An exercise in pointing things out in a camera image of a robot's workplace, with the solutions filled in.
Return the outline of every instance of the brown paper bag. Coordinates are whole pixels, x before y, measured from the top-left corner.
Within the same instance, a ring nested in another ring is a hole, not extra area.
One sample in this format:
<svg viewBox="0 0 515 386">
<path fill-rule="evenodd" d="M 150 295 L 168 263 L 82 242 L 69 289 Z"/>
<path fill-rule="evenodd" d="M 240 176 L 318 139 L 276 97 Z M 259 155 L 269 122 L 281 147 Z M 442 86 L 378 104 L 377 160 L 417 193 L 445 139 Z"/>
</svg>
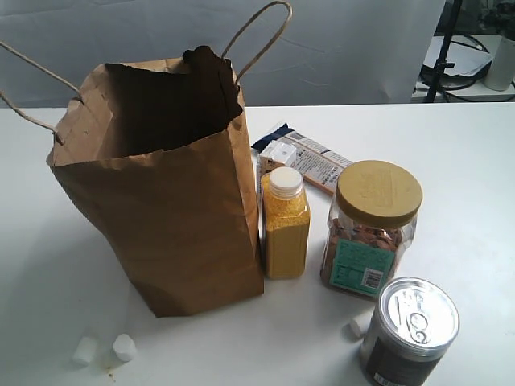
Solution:
<svg viewBox="0 0 515 386">
<path fill-rule="evenodd" d="M 290 5 L 258 11 L 222 55 L 275 4 L 286 6 L 288 18 L 236 83 L 228 60 L 198 47 L 182 59 L 100 65 L 78 90 L 67 83 L 79 98 L 55 128 L 6 100 L 54 132 L 47 158 L 54 176 L 156 316 L 195 314 L 263 292 L 238 81 L 282 33 Z"/>
</svg>

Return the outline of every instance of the white table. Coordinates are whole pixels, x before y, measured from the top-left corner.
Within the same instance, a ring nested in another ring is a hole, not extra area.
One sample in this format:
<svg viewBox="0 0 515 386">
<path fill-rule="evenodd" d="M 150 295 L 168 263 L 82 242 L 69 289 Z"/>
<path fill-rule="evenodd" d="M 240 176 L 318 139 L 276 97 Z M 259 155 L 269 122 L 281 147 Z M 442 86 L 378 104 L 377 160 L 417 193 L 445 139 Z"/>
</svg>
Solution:
<svg viewBox="0 0 515 386">
<path fill-rule="evenodd" d="M 501 42 L 500 35 L 474 35 L 476 39 L 478 39 L 484 46 L 490 51 L 492 56 L 495 56 L 497 52 L 497 48 L 499 47 L 499 43 Z M 454 42 L 466 43 L 469 45 L 474 45 L 474 42 L 471 40 L 457 35 L 452 38 Z M 449 82 L 448 80 L 443 80 L 443 84 L 446 86 L 456 86 L 461 84 L 466 84 L 467 81 L 461 81 L 460 83 Z M 424 102 L 424 98 L 427 95 L 428 87 L 424 85 L 422 82 L 418 81 L 415 85 L 415 92 L 411 96 L 411 103 L 422 103 Z M 483 83 L 483 80 L 478 80 L 471 87 L 465 88 L 463 90 L 455 90 L 451 91 L 451 93 L 471 99 L 473 101 L 481 101 L 481 102 L 492 102 L 492 101 L 502 101 L 504 99 L 508 99 L 510 97 L 515 96 L 515 89 L 513 86 L 509 86 L 505 91 L 495 91 L 488 87 L 486 87 Z M 435 102 L 444 102 L 443 96 L 440 93 L 436 94 Z M 452 98 L 452 102 L 460 102 L 459 99 Z"/>
<path fill-rule="evenodd" d="M 57 122 L 62 109 L 32 110 Z M 424 190 L 418 231 L 398 274 L 445 289 L 461 331 L 428 385 L 513 383 L 514 104 L 249 108 L 251 140 L 281 120 L 352 160 L 404 166 Z M 323 287 L 329 198 L 308 188 L 305 274 L 268 281 L 262 297 L 191 318 L 155 318 L 105 239 L 45 164 L 52 138 L 0 109 L 0 384 L 365 385 L 359 343 L 343 328 L 369 303 Z M 88 368 L 70 357 L 87 331 Z M 111 352 L 126 332 L 138 357 Z"/>
</svg>

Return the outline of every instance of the plastic bottle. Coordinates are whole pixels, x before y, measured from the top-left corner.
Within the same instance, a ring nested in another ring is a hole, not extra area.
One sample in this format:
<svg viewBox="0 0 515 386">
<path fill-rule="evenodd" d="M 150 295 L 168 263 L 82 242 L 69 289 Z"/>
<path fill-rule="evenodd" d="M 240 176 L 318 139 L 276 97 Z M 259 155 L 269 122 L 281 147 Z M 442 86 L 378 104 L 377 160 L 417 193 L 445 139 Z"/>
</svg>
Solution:
<svg viewBox="0 0 515 386">
<path fill-rule="evenodd" d="M 306 265 L 310 210 L 302 175 L 282 166 L 262 177 L 262 233 L 266 276 L 290 279 Z"/>
<path fill-rule="evenodd" d="M 515 18 L 506 27 L 484 85 L 492 90 L 505 91 L 515 77 Z"/>
</svg>

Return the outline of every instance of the white container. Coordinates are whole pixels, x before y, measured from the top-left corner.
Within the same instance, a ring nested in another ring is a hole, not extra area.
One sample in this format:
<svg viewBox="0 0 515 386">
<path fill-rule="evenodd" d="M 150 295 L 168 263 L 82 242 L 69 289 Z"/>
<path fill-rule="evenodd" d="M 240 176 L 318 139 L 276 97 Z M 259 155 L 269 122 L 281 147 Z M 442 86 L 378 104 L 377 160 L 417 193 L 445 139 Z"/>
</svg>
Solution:
<svg viewBox="0 0 515 386">
<path fill-rule="evenodd" d="M 501 43 L 492 61 L 492 66 L 484 80 L 484 85 L 492 90 L 505 91 L 515 77 L 515 19 L 501 38 Z"/>
</svg>

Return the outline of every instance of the white bottle cap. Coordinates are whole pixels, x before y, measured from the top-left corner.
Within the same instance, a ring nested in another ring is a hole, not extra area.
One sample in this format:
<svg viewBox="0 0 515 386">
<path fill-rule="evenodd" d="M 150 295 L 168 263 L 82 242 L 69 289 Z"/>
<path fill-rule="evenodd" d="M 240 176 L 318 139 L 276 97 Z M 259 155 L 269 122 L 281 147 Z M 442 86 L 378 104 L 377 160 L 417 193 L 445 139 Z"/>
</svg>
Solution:
<svg viewBox="0 0 515 386">
<path fill-rule="evenodd" d="M 348 325 L 351 327 L 351 331 L 356 338 L 361 339 L 367 333 L 370 326 L 370 319 L 372 319 L 372 311 L 367 311 L 350 321 Z"/>
<path fill-rule="evenodd" d="M 89 336 L 83 336 L 73 353 L 72 361 L 82 366 L 88 366 L 97 352 L 98 342 Z"/>
<path fill-rule="evenodd" d="M 302 189 L 303 177 L 295 169 L 281 166 L 270 173 L 270 192 L 278 199 L 293 199 Z"/>
<path fill-rule="evenodd" d="M 138 352 L 134 341 L 127 334 L 121 334 L 116 338 L 113 344 L 113 350 L 122 362 L 129 362 L 134 359 Z"/>
</svg>

